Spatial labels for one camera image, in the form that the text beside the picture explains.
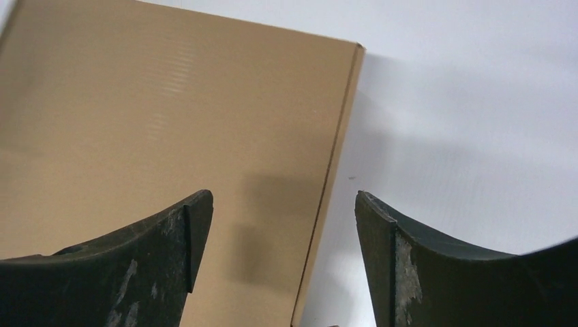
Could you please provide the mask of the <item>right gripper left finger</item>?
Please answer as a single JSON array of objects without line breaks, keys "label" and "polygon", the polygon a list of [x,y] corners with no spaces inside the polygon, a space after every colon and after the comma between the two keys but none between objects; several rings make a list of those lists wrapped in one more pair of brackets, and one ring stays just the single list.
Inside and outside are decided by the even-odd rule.
[{"label": "right gripper left finger", "polygon": [[1,261],[2,326],[178,326],[213,216],[200,190],[52,255]]}]

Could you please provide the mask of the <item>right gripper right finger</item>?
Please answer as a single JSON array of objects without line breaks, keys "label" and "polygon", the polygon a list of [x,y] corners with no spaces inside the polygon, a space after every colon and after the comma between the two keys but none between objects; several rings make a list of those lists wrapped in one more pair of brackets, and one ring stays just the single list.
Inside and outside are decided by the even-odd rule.
[{"label": "right gripper right finger", "polygon": [[524,255],[479,247],[369,192],[354,213],[377,326],[576,326],[577,240]]}]

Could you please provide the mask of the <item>brown cardboard box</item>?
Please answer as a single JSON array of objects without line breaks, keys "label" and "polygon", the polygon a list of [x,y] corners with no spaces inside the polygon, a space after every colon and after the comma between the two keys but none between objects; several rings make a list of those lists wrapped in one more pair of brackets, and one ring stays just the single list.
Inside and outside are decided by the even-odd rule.
[{"label": "brown cardboard box", "polygon": [[140,1],[18,1],[1,38],[1,257],[199,189],[184,326],[298,326],[365,49]]}]

